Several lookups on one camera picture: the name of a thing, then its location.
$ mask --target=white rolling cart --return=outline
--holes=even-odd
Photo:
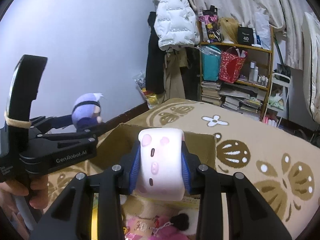
[[[278,78],[282,77],[282,79],[287,79],[288,82],[285,82],[285,81],[282,81],[280,79],[277,79],[277,77]],[[284,110],[276,108],[274,106],[271,106],[269,104],[269,100],[268,100],[267,107],[266,107],[266,110],[264,112],[263,118],[266,116],[268,109],[276,111],[277,112],[277,116],[278,116],[279,113],[284,113],[286,105],[287,105],[287,101],[288,101],[288,98],[289,98],[289,88],[291,86],[291,79],[289,77],[285,76],[285,75],[282,75],[282,74],[279,74],[279,73],[273,73],[272,74],[272,78],[271,78],[271,87],[270,87],[269,97],[268,98],[270,98],[270,96],[271,96],[273,84],[277,84],[277,85],[282,86],[282,95],[285,94],[284,93],[285,88],[288,88],[288,93],[286,93],[285,98],[283,98],[283,100],[284,100]],[[282,120],[282,117],[280,117],[280,120],[279,120],[279,122],[277,124],[277,127],[279,127],[281,120]]]

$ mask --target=pink plush toy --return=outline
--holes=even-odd
[[[182,234],[170,222],[169,217],[161,216],[158,218],[159,228],[154,230],[154,235],[148,240],[188,240],[188,237]]]

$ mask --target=black box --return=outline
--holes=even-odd
[[[254,44],[253,29],[246,27],[238,28],[238,43],[242,45],[251,46]]]

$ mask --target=white puffer jacket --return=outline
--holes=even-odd
[[[194,47],[200,42],[196,15],[188,0],[160,0],[155,30],[161,50],[172,51],[181,47]]]

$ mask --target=white flower pattern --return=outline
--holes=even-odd
[[[209,126],[209,127],[213,127],[213,126],[215,126],[217,124],[229,125],[229,123],[227,123],[227,122],[219,121],[220,116],[218,116],[218,115],[215,115],[213,118],[207,117],[207,116],[203,116],[202,119],[205,120],[205,121],[208,121],[207,126]]]

